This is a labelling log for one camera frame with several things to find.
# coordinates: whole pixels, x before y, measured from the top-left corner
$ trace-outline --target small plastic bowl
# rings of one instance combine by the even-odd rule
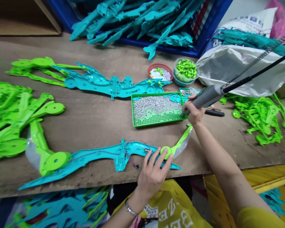
[[[176,68],[178,62],[179,62],[179,61],[182,61],[183,59],[187,60],[187,58],[178,58],[178,59],[175,60],[175,62],[174,62],[173,75],[174,75],[174,77],[177,78],[180,82],[183,82],[183,83],[185,83],[185,84],[188,85],[188,84],[193,83],[193,82],[199,77],[199,75],[200,75],[200,70],[199,70],[199,67],[196,66],[196,76],[195,76],[194,79],[189,79],[189,78],[184,77],[184,76],[177,70],[177,68]]]
[[[175,75],[173,74],[173,81],[174,81],[174,83],[177,85],[177,86],[179,86],[179,87],[186,87],[186,86],[188,86],[188,85],[190,85],[190,84],[192,84],[193,82],[189,82],[189,83],[186,83],[186,82],[181,82],[181,81],[179,81],[176,77],[175,77]]]
[[[152,79],[152,77],[151,77],[151,75],[150,75],[150,71],[153,70],[153,69],[156,69],[156,68],[162,68],[162,69],[166,70],[167,72],[169,72],[170,75],[171,75],[171,78],[170,78],[169,81],[172,81],[172,78],[173,78],[172,70],[171,70],[169,67],[167,67],[166,65],[161,64],[161,63],[154,63],[154,64],[152,64],[151,66],[148,67],[148,75],[149,75],[149,78]]]

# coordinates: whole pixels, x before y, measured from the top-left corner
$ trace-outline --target clear plastic film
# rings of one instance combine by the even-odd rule
[[[181,143],[181,146],[178,147],[178,148],[175,150],[175,154],[174,154],[173,160],[176,159],[176,158],[186,149],[186,147],[187,147],[187,145],[188,145],[188,142],[189,142],[189,138],[190,138],[192,129],[193,129],[193,128],[190,129],[188,136],[187,136],[186,139]]]

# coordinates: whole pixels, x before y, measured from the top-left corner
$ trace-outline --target wooden table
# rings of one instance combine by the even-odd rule
[[[65,112],[58,116],[48,115],[41,123],[50,149],[55,152],[74,153],[81,149],[115,145],[120,143],[122,138],[126,141],[143,140],[153,146],[173,146],[186,129],[187,120],[137,129],[132,124],[129,99],[111,100],[109,96],[100,93],[71,90],[5,73],[11,68],[10,62],[17,59],[49,56],[56,63],[74,65],[74,61],[78,61],[95,67],[107,78],[114,75],[122,80],[126,75],[132,76],[133,83],[138,83],[147,78],[147,68],[150,64],[160,62],[173,67],[174,60],[178,58],[157,52],[155,58],[149,62],[148,55],[142,48],[117,44],[106,48],[89,46],[85,41],[69,42],[68,36],[0,38],[0,81],[31,87],[36,98],[41,93],[48,92],[54,96],[56,102],[66,106]],[[176,92],[179,88],[172,83],[164,89],[165,92]],[[244,120],[232,117],[232,102],[225,105],[217,102],[215,107],[222,109],[226,116],[205,116],[204,123],[241,169],[285,164],[283,128],[281,130],[284,138],[280,144],[260,146],[254,135],[245,132],[250,126]],[[143,158],[135,156],[134,159],[135,163],[141,164]],[[168,178],[211,172],[194,131],[187,149],[174,163],[181,166],[182,170],[171,170]],[[117,173],[112,160],[99,160],[90,162],[62,180],[18,191],[23,184],[40,177],[39,172],[22,153],[0,160],[0,197],[135,182],[138,175],[139,172],[130,164],[123,172]]]

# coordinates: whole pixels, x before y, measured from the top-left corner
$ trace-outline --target red plastic basket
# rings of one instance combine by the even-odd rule
[[[150,71],[153,70],[153,69],[156,69],[156,68],[162,68],[162,69],[165,69],[167,72],[169,72],[170,75],[171,75],[171,78],[170,78],[169,81],[172,81],[172,78],[173,78],[172,70],[169,67],[167,67],[166,65],[161,64],[161,63],[154,63],[154,64],[152,64],[151,66],[148,67],[149,78],[152,78],[151,75],[150,75]]]

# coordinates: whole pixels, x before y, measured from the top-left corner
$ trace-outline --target pink plastic bag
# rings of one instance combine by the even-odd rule
[[[275,7],[277,7],[278,9],[273,19],[270,38],[279,39],[280,37],[285,35],[285,9],[283,5],[277,0],[271,0],[266,5],[265,9]]]

